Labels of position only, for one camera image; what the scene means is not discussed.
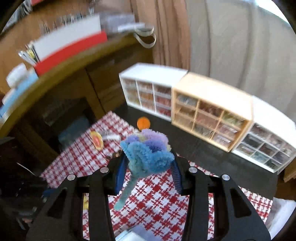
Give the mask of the red white checkered cloth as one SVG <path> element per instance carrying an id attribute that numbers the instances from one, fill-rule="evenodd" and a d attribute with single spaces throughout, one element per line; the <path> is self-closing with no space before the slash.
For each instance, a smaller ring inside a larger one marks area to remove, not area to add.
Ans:
<path id="1" fill-rule="evenodd" d="M 41 177 L 50 187 L 57 187 L 70 172 L 79 177 L 92 174 L 107 165 L 108 157 L 120 149 L 118 141 L 107 141 L 100 151 L 95 149 L 91 131 L 109 131 L 122 138 L 136 130 L 113 112 L 109 112 L 75 140 L 50 164 Z M 170 171 L 140 179 L 125 206 L 111 209 L 115 233 L 140 225 L 154 240 L 181 240 L 189 197 L 179 196 Z"/>

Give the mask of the white sheer curtain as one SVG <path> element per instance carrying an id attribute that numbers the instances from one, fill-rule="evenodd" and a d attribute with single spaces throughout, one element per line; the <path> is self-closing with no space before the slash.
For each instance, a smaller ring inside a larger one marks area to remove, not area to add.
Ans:
<path id="1" fill-rule="evenodd" d="M 295 119 L 295 32 L 256 1 L 187 1 L 190 69 Z"/>

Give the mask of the orange curtain left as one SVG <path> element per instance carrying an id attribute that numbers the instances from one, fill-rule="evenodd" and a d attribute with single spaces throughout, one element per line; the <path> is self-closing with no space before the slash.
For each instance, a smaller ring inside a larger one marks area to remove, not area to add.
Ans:
<path id="1" fill-rule="evenodd" d="M 154 63 L 190 68 L 190 31 L 185 1 L 131 1 L 139 21 L 154 26 Z"/>

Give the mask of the wooden desk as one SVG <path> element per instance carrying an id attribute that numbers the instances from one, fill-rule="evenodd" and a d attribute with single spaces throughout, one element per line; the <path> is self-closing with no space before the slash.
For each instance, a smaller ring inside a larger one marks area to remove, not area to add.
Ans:
<path id="1" fill-rule="evenodd" d="M 81 114 L 94 123 L 121 106 L 125 97 L 119 73 L 139 62 L 152 63 L 152 50 L 132 35 L 116 37 L 71 57 L 42 75 L 4 113 L 1 137 L 13 137 L 21 158 L 36 160 L 46 168 L 60 153 L 58 130 Z M 60 114 L 50 128 L 39 113 L 55 100 L 77 100 L 78 104 Z"/>

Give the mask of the white drawer organizer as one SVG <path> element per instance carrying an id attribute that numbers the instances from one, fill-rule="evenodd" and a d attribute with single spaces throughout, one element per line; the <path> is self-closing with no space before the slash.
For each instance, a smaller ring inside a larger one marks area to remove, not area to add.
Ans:
<path id="1" fill-rule="evenodd" d="M 231 153 L 279 174 L 295 158 L 295 122 L 256 96 L 252 114 L 251 127 Z"/>
<path id="2" fill-rule="evenodd" d="M 188 70 L 136 63 L 119 73 L 128 106 L 171 121 L 171 88 Z"/>

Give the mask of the yellow orange flower mirror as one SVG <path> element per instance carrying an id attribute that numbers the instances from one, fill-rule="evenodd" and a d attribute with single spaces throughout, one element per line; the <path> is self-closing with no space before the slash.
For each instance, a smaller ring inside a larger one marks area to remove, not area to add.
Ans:
<path id="1" fill-rule="evenodd" d="M 114 133 L 108 133 L 106 131 L 101 133 L 97 131 L 91 131 L 90 137 L 95 149 L 97 149 L 98 151 L 101 151 L 104 148 L 104 141 L 120 141 L 121 140 L 120 135 L 117 135 Z"/>

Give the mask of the white bed cover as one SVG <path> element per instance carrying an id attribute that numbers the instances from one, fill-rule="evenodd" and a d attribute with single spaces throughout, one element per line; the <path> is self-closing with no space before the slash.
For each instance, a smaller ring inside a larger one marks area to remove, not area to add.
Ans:
<path id="1" fill-rule="evenodd" d="M 273 197 L 271 211 L 265 223 L 271 239 L 283 229 L 295 210 L 295 201 Z"/>

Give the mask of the grey blue storage box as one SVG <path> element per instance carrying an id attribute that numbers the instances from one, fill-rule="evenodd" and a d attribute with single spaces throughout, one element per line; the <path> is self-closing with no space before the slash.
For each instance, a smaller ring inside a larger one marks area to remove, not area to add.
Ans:
<path id="1" fill-rule="evenodd" d="M 162 240 L 156 237 L 152 231 L 146 230 L 141 225 L 133 226 L 127 230 L 122 231 L 115 237 L 116 241 L 159 241 Z"/>

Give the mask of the white drawer organizer left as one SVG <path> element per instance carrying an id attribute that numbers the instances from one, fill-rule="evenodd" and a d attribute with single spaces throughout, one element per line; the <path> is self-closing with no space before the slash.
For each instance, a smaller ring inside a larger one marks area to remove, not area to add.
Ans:
<path id="1" fill-rule="evenodd" d="M 128 106 L 171 121 L 171 88 L 188 70 L 136 63 L 119 73 Z"/>

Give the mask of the beige drawer organizer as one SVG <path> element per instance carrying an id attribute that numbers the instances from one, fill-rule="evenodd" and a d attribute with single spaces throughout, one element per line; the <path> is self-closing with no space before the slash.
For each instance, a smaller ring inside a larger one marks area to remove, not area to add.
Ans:
<path id="1" fill-rule="evenodd" d="M 252 121 L 252 96 L 221 81 L 189 72 L 171 87 L 172 125 L 226 152 Z"/>

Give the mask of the blue books stack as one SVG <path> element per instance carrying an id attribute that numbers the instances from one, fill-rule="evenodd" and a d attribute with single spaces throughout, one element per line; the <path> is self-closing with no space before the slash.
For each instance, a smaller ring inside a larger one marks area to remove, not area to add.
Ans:
<path id="1" fill-rule="evenodd" d="M 59 135 L 58 140 L 61 143 L 61 150 L 66 149 L 77 138 L 81 136 L 90 127 L 89 121 L 86 117 L 82 116 L 73 121 L 67 126 Z"/>

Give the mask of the blue pipe cleaner flower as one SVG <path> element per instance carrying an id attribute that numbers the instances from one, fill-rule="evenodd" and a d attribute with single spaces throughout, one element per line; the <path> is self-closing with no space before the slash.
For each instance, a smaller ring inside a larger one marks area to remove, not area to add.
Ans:
<path id="1" fill-rule="evenodd" d="M 175 160 L 168 137 L 151 129 L 129 135 L 120 146 L 128 159 L 130 180 L 116 202 L 115 210 L 124 207 L 138 180 L 165 172 Z"/>

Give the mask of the white drawer organizer right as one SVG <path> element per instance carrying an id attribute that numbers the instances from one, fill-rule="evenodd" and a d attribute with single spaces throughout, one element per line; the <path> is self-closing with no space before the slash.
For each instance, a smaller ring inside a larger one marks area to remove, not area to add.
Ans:
<path id="1" fill-rule="evenodd" d="M 252 114 L 251 127 L 231 153 L 279 174 L 295 158 L 295 122 L 256 96 Z"/>

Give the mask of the red white folder box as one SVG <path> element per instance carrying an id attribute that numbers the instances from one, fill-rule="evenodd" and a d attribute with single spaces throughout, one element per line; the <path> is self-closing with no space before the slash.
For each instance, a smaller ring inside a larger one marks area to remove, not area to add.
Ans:
<path id="1" fill-rule="evenodd" d="M 41 76 L 68 58 L 106 41 L 99 15 L 60 27 L 33 42 L 39 60 L 35 72 Z"/>

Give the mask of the orange fuzzy scrunchie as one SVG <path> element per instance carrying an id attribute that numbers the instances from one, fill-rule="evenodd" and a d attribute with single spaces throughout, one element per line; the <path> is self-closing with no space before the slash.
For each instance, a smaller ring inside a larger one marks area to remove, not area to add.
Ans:
<path id="1" fill-rule="evenodd" d="M 149 129 L 150 127 L 151 127 L 151 122 L 147 117 L 142 116 L 137 120 L 137 128 L 140 131 L 144 129 Z"/>

